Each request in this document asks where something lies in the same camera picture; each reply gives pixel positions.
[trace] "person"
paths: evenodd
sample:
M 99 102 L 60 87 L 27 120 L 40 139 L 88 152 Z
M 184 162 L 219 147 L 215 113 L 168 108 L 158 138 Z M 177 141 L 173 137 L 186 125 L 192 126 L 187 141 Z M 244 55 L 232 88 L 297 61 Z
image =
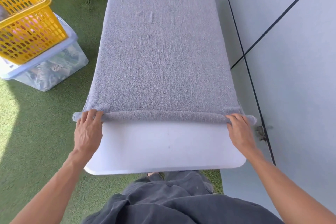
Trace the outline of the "person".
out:
M 11 224 L 60 223 L 86 163 L 102 140 L 103 112 L 83 112 L 75 129 L 75 146 L 60 170 L 18 213 Z M 283 221 L 336 223 L 336 216 L 308 195 L 256 147 L 245 116 L 227 115 L 229 136 L 257 172 Z M 148 174 L 83 223 L 283 223 L 260 205 L 213 193 L 209 180 L 198 171 Z

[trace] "white ironing board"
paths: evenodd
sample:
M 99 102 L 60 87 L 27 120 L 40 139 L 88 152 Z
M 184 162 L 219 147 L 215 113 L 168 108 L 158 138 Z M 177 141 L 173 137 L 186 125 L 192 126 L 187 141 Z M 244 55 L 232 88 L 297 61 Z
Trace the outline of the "white ironing board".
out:
M 93 175 L 240 167 L 225 124 L 106 122 L 101 144 L 85 167 Z

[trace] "gray towel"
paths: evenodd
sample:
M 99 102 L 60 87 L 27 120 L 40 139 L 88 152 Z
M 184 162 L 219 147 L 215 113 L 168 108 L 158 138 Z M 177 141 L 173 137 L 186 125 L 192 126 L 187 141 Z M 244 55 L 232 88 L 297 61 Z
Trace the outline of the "gray towel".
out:
M 108 0 L 83 111 L 92 108 L 104 121 L 225 123 L 242 113 L 215 0 Z

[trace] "storage box lid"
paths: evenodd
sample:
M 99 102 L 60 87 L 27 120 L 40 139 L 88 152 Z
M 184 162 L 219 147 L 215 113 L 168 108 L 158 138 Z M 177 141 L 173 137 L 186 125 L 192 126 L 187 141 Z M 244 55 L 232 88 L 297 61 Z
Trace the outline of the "storage box lid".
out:
M 23 65 L 16 65 L 10 62 L 9 60 L 3 59 L 0 57 L 0 77 L 5 80 L 14 79 L 19 76 L 21 73 L 28 71 L 29 69 L 39 65 L 45 60 L 48 60 L 50 57 L 56 55 L 57 53 L 63 51 L 65 48 L 72 45 L 74 42 L 77 41 L 77 35 L 73 31 L 73 29 L 58 15 L 56 15 L 59 22 L 65 29 L 66 33 L 68 34 L 68 38 L 62 41 L 61 43 L 53 46 L 52 48 L 46 50 L 39 56 L 33 58 L 32 60 L 28 61 Z

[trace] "artificial grass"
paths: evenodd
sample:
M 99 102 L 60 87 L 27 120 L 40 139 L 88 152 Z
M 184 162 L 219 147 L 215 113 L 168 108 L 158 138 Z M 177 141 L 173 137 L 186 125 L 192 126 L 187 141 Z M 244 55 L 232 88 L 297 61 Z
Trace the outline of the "artificial grass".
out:
M 89 92 L 107 0 L 53 0 L 52 10 L 77 33 L 89 64 L 47 92 L 0 80 L 0 223 L 9 223 L 62 166 L 73 149 L 75 123 Z M 204 171 L 222 193 L 219 171 Z M 62 223 L 80 223 L 140 174 L 83 172 Z

